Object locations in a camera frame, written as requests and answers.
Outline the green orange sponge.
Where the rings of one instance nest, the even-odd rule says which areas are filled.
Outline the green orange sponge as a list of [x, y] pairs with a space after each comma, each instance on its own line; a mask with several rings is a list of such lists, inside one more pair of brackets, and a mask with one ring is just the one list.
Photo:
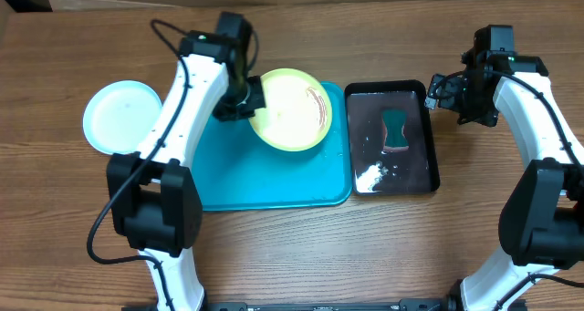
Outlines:
[[407, 113], [400, 109], [385, 109], [381, 113], [383, 122], [383, 153], [406, 151], [409, 143], [404, 135]]

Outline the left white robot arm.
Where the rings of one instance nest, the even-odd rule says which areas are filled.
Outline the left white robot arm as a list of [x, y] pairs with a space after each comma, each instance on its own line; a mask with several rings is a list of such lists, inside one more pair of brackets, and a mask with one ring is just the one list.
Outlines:
[[184, 34], [172, 49], [177, 69], [160, 117], [136, 151], [109, 160], [109, 201], [89, 231], [87, 251], [95, 262], [101, 260], [93, 241], [111, 214], [116, 233], [137, 252], [117, 261], [148, 264], [156, 310], [206, 307], [193, 256], [203, 217], [193, 156], [210, 118], [249, 119], [265, 106], [260, 79], [249, 74], [256, 61], [246, 56], [257, 42], [255, 31]]

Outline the light blue plate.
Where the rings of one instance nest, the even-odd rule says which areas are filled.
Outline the light blue plate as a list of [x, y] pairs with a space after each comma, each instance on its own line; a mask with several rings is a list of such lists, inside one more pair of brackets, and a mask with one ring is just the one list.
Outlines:
[[105, 154], [138, 149], [159, 118], [162, 102], [148, 85], [135, 80], [111, 83], [85, 108], [82, 128], [87, 142]]

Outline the yellow plate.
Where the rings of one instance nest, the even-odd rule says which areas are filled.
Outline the yellow plate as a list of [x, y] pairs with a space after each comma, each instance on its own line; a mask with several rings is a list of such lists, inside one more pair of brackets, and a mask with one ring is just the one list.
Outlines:
[[332, 124], [328, 92], [308, 73], [279, 68], [261, 76], [266, 105], [249, 120], [256, 135], [283, 151], [304, 151], [324, 140]]

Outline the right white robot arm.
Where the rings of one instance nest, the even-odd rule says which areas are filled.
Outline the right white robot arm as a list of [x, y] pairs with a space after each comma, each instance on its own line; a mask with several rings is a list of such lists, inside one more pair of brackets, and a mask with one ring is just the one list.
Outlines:
[[498, 222], [499, 245], [446, 297], [446, 310], [519, 310], [517, 299], [541, 280], [580, 288], [557, 275], [583, 259], [583, 147], [551, 91], [538, 57], [465, 55], [466, 68], [433, 84], [452, 99], [459, 122], [502, 115], [525, 170]]

